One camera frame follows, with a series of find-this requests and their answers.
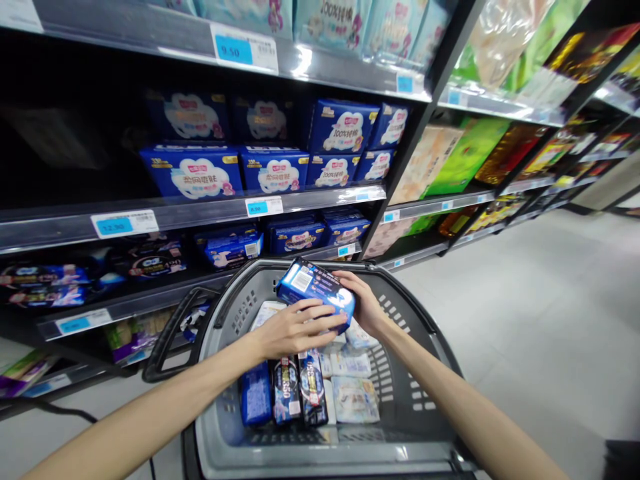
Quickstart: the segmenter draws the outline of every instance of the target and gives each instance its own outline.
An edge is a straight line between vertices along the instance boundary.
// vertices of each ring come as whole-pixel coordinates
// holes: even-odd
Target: white package
[[[325,380],[325,399],[327,400],[327,416],[329,417],[328,425],[336,424],[335,403],[333,402],[333,385],[330,380]]]
[[[258,314],[255,316],[255,320],[253,321],[253,325],[251,326],[250,331],[254,331],[256,330],[256,328],[261,327],[264,322],[266,322],[280,310],[285,308],[287,308],[287,306],[284,303],[273,301],[263,302],[262,305],[260,305]]]
[[[363,330],[355,318],[351,318],[351,325],[345,332],[347,344],[354,351],[366,350],[380,345],[380,342]]]
[[[341,423],[374,423],[380,421],[371,380],[352,377],[333,378],[335,417]]]
[[[348,349],[331,354],[331,369],[334,376],[358,378],[371,376],[371,364],[367,354],[352,352]]]

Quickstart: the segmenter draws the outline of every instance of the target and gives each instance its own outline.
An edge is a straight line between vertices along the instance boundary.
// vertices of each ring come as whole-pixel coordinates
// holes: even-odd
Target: cable
[[[57,405],[46,402],[44,400],[40,400],[38,398],[17,397],[17,398],[10,398],[10,399],[0,399],[0,408],[10,407],[12,405],[28,405],[30,407],[35,407],[45,412],[53,413],[54,415],[75,415],[77,417],[80,417],[88,421],[89,423],[98,422],[98,419],[96,417],[94,417],[90,413],[85,412],[84,410],[66,409],[66,408],[58,407]],[[151,469],[152,480],[156,480],[153,457],[149,458],[149,468]]]

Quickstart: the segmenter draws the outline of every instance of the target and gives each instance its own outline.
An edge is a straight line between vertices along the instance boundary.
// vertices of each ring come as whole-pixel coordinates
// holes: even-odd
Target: basket handle
[[[177,367],[162,370],[162,366],[167,359],[169,349],[171,348],[171,343],[173,342],[173,338],[177,333],[180,322],[183,318],[185,318],[188,312],[190,312],[193,304],[203,297],[216,299],[217,297],[220,297],[220,292],[204,287],[195,287],[190,290],[189,293],[186,294],[184,298],[182,298],[182,300],[180,300],[180,304],[178,304],[178,307],[173,312],[171,318],[165,325],[165,328],[162,330],[160,336],[158,337],[158,340],[156,340],[153,346],[151,355],[147,360],[147,365],[142,372],[142,380],[147,383],[155,383],[166,380],[198,363],[198,357],[200,356],[198,346],[202,343],[202,337],[207,330],[207,325],[209,323],[209,320],[211,320],[213,311],[215,310],[214,302],[211,303],[209,309],[207,310],[207,314],[204,316],[206,321],[202,322],[200,328],[198,329],[196,340],[191,346],[191,354],[189,356],[189,360],[187,360],[184,365],[178,365]]]

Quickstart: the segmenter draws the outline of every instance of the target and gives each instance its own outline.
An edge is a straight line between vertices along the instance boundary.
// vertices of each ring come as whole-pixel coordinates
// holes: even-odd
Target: gray shopping basket
[[[146,381],[166,379],[201,361],[249,331],[262,302],[277,300],[275,286],[291,260],[257,259],[246,264],[224,292],[192,290],[178,306],[154,346],[143,373]],[[387,270],[366,263],[317,262],[329,271],[349,270],[366,281],[382,308],[418,343],[460,374],[437,325],[421,304]],[[192,305],[215,297],[187,364],[163,371],[178,324]],[[448,421],[383,346],[369,351],[371,380],[380,399],[380,422],[318,429],[254,430],[240,415],[237,382],[227,388],[183,432],[185,478],[467,478],[475,469]]]

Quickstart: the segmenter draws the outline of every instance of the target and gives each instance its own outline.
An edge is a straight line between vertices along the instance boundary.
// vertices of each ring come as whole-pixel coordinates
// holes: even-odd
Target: floor
[[[605,439],[640,440],[640,221],[554,211],[397,276],[467,380],[570,478],[601,478]],[[57,404],[102,417],[148,388],[114,379]],[[35,410],[1,422],[2,477],[18,478],[85,427]],[[177,439],[156,454],[158,479],[181,477],[179,457]],[[130,478],[149,479],[148,465]]]

